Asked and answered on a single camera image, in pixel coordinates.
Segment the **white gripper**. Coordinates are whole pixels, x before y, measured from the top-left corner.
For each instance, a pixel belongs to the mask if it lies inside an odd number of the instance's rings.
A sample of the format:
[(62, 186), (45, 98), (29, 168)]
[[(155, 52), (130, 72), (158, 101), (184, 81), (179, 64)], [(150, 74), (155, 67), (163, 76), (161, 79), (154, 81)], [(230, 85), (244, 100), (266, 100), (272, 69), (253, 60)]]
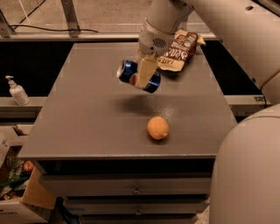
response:
[(144, 58), (144, 54), (155, 53), (157, 56), (165, 54), (173, 39), (173, 34), (161, 31), (151, 25), (147, 19), (144, 20), (138, 37), (139, 48), (137, 48), (135, 56), (135, 62), (140, 63), (136, 74), (136, 88), (144, 89), (158, 68), (157, 59)]

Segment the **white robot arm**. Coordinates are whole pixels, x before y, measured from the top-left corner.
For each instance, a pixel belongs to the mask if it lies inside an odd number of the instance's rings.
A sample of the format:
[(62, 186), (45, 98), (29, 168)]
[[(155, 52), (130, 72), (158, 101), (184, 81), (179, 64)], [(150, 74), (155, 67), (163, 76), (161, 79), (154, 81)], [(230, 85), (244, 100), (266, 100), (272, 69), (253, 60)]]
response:
[(213, 167), (210, 224), (280, 224), (280, 21), (277, 0), (152, 0), (139, 45), (163, 55), (180, 23), (196, 12), (235, 57), (238, 74), (216, 77), (226, 94), (258, 90), (271, 105), (238, 123), (223, 140)]

